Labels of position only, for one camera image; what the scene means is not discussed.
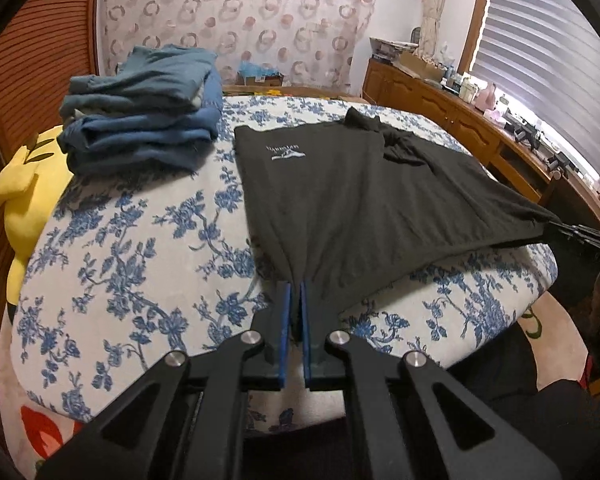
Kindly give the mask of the black pants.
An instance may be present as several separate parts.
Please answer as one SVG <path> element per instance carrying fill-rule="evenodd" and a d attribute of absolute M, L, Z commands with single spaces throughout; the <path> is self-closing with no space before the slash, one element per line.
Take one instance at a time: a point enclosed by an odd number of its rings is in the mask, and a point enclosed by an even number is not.
<path fill-rule="evenodd" d="M 250 235 L 274 278 L 347 308 L 424 266 L 540 238 L 555 216 L 471 156 L 358 110 L 234 131 Z"/>

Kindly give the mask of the pink bottle on sideboard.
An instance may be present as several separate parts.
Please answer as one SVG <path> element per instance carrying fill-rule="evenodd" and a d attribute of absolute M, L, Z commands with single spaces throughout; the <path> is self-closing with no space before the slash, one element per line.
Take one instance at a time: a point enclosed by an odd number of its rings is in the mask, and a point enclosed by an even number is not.
<path fill-rule="evenodd" d="M 480 90 L 475 98 L 475 108 L 485 113 L 487 110 L 494 110 L 496 101 L 496 84 L 489 82 L 486 88 Z"/>

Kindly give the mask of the brown wooden louvered door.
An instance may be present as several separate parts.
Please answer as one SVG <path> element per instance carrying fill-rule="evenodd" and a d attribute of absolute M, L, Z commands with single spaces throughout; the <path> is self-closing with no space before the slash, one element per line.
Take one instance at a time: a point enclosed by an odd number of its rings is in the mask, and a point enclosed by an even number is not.
<path fill-rule="evenodd" d="M 0 157 L 60 124 L 73 76 L 97 72 L 96 0 L 27 0 L 0 35 Z"/>

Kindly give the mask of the cardboard box with blue bag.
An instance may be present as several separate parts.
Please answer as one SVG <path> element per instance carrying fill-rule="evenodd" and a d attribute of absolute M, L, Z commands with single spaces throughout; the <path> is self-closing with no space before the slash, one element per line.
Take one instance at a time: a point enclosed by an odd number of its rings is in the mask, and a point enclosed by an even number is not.
<path fill-rule="evenodd" d="M 242 61 L 238 67 L 236 82 L 242 86 L 281 87 L 284 75 L 274 67 Z"/>

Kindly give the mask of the top teal folded jeans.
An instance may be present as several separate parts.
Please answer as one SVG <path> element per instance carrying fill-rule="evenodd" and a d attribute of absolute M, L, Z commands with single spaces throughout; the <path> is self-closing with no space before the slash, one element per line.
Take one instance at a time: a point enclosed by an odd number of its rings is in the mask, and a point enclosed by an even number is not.
<path fill-rule="evenodd" d="M 206 49 L 136 46 L 114 75 L 72 77 L 59 115 L 193 112 L 214 69 L 215 54 Z"/>

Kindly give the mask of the lower blue folded jeans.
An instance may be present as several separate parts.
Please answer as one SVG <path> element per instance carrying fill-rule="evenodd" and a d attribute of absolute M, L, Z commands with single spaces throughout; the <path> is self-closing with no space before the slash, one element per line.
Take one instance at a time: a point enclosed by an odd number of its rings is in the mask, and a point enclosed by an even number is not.
<path fill-rule="evenodd" d="M 84 115 L 62 129 L 57 142 L 73 174 L 121 174 L 147 166 L 194 171 L 219 136 L 222 84 L 217 70 L 204 81 L 194 112 Z"/>

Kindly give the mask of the blue floral white bedspread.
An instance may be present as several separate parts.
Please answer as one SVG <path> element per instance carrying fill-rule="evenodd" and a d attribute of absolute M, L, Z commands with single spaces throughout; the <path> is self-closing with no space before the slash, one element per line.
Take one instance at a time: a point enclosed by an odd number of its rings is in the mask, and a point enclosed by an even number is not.
<path fill-rule="evenodd" d="M 192 174 L 76 179 L 29 261 L 12 326 L 12 368 L 36 406 L 92 419 L 171 350 L 214 350 L 268 301 L 253 260 L 233 131 L 329 122 L 342 101 L 238 96 Z M 418 271 L 341 317 L 374 349 L 469 356 L 557 278 L 545 245 L 480 249 Z"/>

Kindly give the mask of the pink circle-patterned curtain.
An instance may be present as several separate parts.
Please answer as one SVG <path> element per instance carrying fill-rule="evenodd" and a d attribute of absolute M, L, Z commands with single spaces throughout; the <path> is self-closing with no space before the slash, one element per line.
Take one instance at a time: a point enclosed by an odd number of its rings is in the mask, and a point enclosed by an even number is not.
<path fill-rule="evenodd" d="M 349 90 L 356 44 L 376 0 L 98 0 L 98 67 L 114 74 L 136 46 L 204 48 L 231 84 L 242 63 L 285 84 Z"/>

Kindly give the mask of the open cardboard box on sideboard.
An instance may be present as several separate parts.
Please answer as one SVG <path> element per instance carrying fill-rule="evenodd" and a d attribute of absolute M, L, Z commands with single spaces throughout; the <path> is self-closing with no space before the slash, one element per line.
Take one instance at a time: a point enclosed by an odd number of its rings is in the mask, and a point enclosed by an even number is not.
<path fill-rule="evenodd" d="M 433 62 L 425 61 L 408 51 L 403 51 L 400 54 L 398 62 L 402 67 L 422 80 L 429 79 L 440 82 L 445 73 L 444 68 L 440 68 Z"/>

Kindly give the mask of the wooden sideboard cabinet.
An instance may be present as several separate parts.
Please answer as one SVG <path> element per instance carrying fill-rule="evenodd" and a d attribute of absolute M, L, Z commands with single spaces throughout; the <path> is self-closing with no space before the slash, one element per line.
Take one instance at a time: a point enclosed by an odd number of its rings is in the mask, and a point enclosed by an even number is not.
<path fill-rule="evenodd" d="M 570 224 L 600 229 L 600 200 L 573 171 L 556 178 L 524 144 L 475 107 L 398 68 L 368 60 L 362 97 L 372 104 L 422 115 L 467 148 L 494 177 Z"/>

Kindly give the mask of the grey zebra window blind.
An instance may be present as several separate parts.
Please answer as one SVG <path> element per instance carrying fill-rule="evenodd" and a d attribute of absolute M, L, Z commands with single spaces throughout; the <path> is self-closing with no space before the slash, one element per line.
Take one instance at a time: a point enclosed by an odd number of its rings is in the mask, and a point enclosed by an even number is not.
<path fill-rule="evenodd" d="M 471 73 L 531 110 L 600 180 L 600 37 L 571 0 L 489 0 Z"/>

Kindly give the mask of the yellow plush toy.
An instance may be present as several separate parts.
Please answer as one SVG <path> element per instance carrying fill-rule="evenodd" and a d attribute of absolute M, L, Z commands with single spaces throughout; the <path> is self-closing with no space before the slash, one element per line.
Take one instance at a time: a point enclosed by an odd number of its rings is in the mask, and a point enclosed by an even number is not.
<path fill-rule="evenodd" d="M 6 283 L 6 301 L 18 304 L 24 274 L 46 222 L 72 179 L 57 142 L 61 126 L 36 134 L 23 144 L 0 173 L 0 208 L 14 250 Z"/>

